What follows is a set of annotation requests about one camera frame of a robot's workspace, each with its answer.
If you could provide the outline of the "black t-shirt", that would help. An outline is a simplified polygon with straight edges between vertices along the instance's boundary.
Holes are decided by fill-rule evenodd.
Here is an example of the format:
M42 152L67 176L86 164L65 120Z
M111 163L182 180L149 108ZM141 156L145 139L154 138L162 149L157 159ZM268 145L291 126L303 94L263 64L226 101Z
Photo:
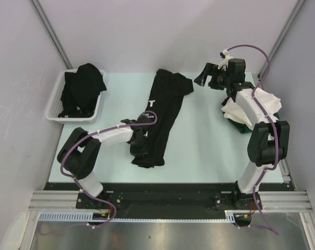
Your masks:
M152 168L165 164L164 153L170 130L181 109L184 96L193 92L192 80L180 73L159 69L153 80L146 115L157 122L146 133L147 153L136 156L132 164Z

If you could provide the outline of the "white plastic laundry basket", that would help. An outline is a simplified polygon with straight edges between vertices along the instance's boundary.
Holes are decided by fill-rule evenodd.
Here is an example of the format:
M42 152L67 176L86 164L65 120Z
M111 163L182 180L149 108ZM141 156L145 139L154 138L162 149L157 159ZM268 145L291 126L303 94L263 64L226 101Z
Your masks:
M97 100L96 100L96 106L94 113L91 117L86 118L60 118L58 115L64 110L63 104L61 99L62 92L65 86L65 72L75 73L77 72L77 69L68 69L62 71L54 84L54 87L52 89L49 101L46 106L45 110L45 117L49 121L56 121L62 124L70 124L70 123L94 123L94 121L97 118L98 110L101 102L102 93L99 94Z

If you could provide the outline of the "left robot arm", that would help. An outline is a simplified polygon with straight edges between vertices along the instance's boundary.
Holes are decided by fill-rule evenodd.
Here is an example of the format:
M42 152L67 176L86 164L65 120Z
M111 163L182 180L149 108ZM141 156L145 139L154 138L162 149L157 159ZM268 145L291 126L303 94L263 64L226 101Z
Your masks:
M130 154L142 158L148 153L148 129L157 123L153 111L143 112L138 119L123 119L117 125L92 132L75 128L57 155L60 172L70 177L79 189L88 196L94 208L106 202L103 185L93 173L101 149L118 143L128 143Z

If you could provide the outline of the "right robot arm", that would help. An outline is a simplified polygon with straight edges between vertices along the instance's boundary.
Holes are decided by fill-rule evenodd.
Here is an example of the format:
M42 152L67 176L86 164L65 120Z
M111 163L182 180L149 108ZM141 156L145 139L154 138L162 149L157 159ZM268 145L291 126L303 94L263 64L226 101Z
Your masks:
M195 78L199 86L207 84L215 90L226 91L245 113L252 125L247 146L249 164L236 181L227 201L236 209L247 209L260 204L259 186L268 171L275 170L286 158L290 126L280 121L255 97L256 88L245 79L246 62L243 59L226 59L220 65L206 63Z

